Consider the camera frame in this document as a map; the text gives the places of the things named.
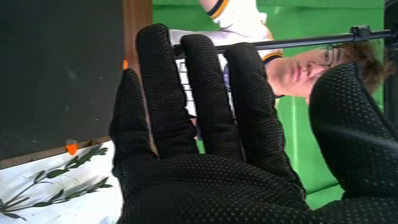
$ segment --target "person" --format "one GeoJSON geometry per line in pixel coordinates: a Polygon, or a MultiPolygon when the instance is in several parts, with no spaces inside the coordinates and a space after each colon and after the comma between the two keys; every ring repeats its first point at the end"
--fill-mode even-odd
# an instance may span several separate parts
{"type": "MultiPolygon", "coordinates": [[[[274,40],[267,27],[267,14],[258,11],[256,0],[200,0],[200,3],[221,30],[207,32],[171,30],[173,45],[178,45],[182,37],[194,33],[210,37],[216,46],[274,40]]],[[[294,57],[283,57],[281,49],[260,51],[276,96],[295,96],[308,101],[322,74],[347,61],[356,61],[365,68],[365,84],[374,93],[384,79],[393,74],[393,64],[383,64],[377,60],[375,48],[377,44],[370,42],[345,43],[315,49],[294,57]]],[[[228,84],[230,72],[223,56],[221,64],[228,84]]]]}
{"type": "Polygon", "coordinates": [[[125,70],[111,124],[120,223],[397,223],[398,134],[358,63],[326,72],[310,96],[315,137],[345,190],[343,199],[311,210],[255,45],[239,43],[224,53],[237,121],[212,40],[189,35],[182,46],[207,154],[198,152],[169,29],[157,24],[139,33],[141,79],[125,70]]]}

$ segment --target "dark panel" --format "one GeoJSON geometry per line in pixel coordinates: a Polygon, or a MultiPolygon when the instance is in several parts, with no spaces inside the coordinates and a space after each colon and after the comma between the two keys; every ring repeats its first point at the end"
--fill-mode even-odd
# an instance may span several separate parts
{"type": "Polygon", "coordinates": [[[0,1],[0,160],[107,136],[123,1],[0,1]]]}
{"type": "MultiPolygon", "coordinates": [[[[397,26],[398,29],[398,1],[391,0],[386,4],[386,28],[391,28],[397,26]]],[[[397,46],[397,41],[388,40],[386,41],[386,47],[391,48],[397,46]]],[[[398,65],[398,49],[395,51],[390,50],[390,60],[397,62],[398,65]]],[[[398,128],[398,71],[395,75],[390,77],[386,84],[384,84],[384,112],[388,120],[391,121],[395,127],[398,128]]]]}

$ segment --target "person's hair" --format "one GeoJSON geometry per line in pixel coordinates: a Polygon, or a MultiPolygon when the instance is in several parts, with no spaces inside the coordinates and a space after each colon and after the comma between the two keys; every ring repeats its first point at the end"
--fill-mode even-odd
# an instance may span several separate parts
{"type": "Polygon", "coordinates": [[[375,92],[384,80],[397,71],[395,63],[388,60],[383,63],[377,58],[379,55],[383,56],[383,51],[381,53],[377,52],[379,45],[381,42],[367,41],[359,43],[343,43],[335,46],[335,48],[345,50],[345,60],[358,62],[363,67],[365,86],[370,93],[375,92]]]}

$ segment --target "black glove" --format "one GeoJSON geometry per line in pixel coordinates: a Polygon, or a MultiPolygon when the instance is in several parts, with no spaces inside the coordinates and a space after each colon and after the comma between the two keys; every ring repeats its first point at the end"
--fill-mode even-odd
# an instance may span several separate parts
{"type": "Polygon", "coordinates": [[[349,193],[345,201],[311,211],[285,154],[283,127],[256,48],[242,43],[226,52],[235,122],[212,41],[205,36],[192,35],[184,37],[182,45],[207,155],[200,154],[194,141],[196,128],[185,110],[187,97],[169,30],[164,25],[153,25],[137,38],[152,129],[146,125],[141,82],[132,70],[123,75],[111,125],[114,174],[125,197],[120,222],[374,223],[377,220],[377,223],[395,223],[397,135],[386,128],[379,109],[363,90],[361,72],[352,72],[356,64],[335,68],[315,86],[313,129],[326,160],[349,193]],[[342,77],[347,79],[345,86],[340,85],[342,77]],[[361,115],[356,112],[359,107],[363,111],[368,110],[361,115]],[[368,121],[372,130],[363,124],[356,126],[354,118],[361,116],[374,119],[368,121]],[[343,128],[359,136],[367,133],[367,139],[354,138],[358,135],[342,135],[343,128]],[[157,149],[152,149],[150,130],[157,149]]]}

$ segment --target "leaf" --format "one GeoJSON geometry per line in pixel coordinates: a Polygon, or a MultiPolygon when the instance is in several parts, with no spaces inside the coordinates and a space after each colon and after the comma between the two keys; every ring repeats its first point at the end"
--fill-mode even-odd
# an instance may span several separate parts
{"type": "Polygon", "coordinates": [[[104,178],[104,180],[93,185],[91,190],[96,190],[107,183],[109,177],[104,178]]]}
{"type": "Polygon", "coordinates": [[[59,193],[57,193],[57,194],[54,195],[54,197],[50,198],[50,202],[54,202],[56,199],[61,198],[63,194],[64,194],[64,189],[59,191],[59,193]]]}
{"type": "Polygon", "coordinates": [[[100,188],[111,188],[111,187],[114,187],[111,184],[104,184],[100,188]]]}
{"type": "Polygon", "coordinates": [[[47,207],[48,205],[52,205],[54,203],[48,201],[48,202],[40,202],[33,205],[33,207],[47,207]]]}
{"type": "Polygon", "coordinates": [[[73,198],[80,197],[82,193],[84,193],[82,191],[72,193],[66,197],[66,200],[70,201],[73,198]]]}
{"type": "Polygon", "coordinates": [[[8,208],[11,208],[13,206],[17,206],[18,204],[22,204],[27,200],[29,200],[31,197],[24,198],[20,201],[17,201],[9,206],[8,208]]]}
{"type": "Polygon", "coordinates": [[[109,148],[102,148],[96,152],[96,155],[107,155],[109,148]]]}
{"type": "Polygon", "coordinates": [[[45,170],[38,173],[38,175],[36,175],[36,178],[34,178],[34,182],[38,183],[38,180],[40,180],[40,178],[43,177],[43,174],[45,174],[45,170]]]}
{"type": "Polygon", "coordinates": [[[47,174],[47,178],[56,178],[61,174],[64,174],[70,170],[54,170],[48,174],[47,174]]]}
{"type": "Polygon", "coordinates": [[[77,163],[79,161],[79,156],[75,156],[75,158],[72,159],[72,161],[66,164],[66,169],[70,168],[72,164],[77,163]]]}
{"type": "Polygon", "coordinates": [[[0,210],[2,210],[4,206],[6,206],[4,199],[0,199],[0,210]]]}
{"type": "Polygon", "coordinates": [[[24,219],[27,221],[27,219],[17,215],[15,213],[2,213],[6,216],[9,216],[13,219],[24,219]]]}
{"type": "Polygon", "coordinates": [[[107,152],[109,148],[102,148],[102,145],[98,145],[91,151],[88,152],[88,154],[82,156],[79,162],[80,162],[80,165],[91,161],[91,158],[96,156],[96,155],[105,155],[105,152],[107,152]]]}
{"type": "Polygon", "coordinates": [[[70,168],[70,169],[75,169],[75,168],[79,168],[79,167],[80,167],[80,165],[82,165],[82,164],[80,164],[80,163],[77,163],[77,164],[75,164],[73,166],[70,166],[68,168],[70,168]]]}

